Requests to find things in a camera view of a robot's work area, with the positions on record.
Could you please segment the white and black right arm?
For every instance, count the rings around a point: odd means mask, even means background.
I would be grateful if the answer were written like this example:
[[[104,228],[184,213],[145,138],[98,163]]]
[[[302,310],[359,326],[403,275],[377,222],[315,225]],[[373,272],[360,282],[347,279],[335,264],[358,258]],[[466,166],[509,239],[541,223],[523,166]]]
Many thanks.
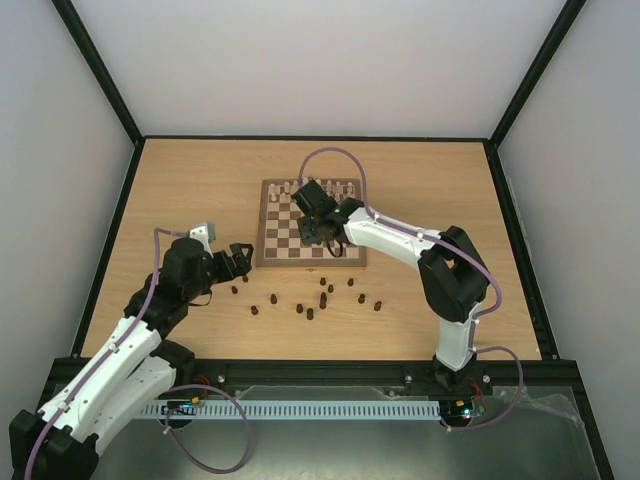
[[[445,390],[460,390],[471,379],[476,358],[479,318],[496,311],[503,294],[466,232],[422,229],[386,217],[364,202],[342,203],[325,194],[311,198],[298,192],[293,201],[305,244],[352,244],[382,252],[416,269],[426,302],[439,317],[434,377]]]

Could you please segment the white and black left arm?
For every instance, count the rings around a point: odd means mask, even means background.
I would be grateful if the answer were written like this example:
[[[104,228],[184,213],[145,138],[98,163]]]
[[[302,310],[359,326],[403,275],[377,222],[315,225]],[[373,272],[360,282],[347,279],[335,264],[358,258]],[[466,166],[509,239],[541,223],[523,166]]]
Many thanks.
[[[168,335],[196,298],[247,275],[253,247],[214,252],[203,228],[154,251],[152,273],[115,329],[74,378],[36,412],[9,425],[15,477],[88,479],[118,434],[158,396],[187,390],[194,354]]]

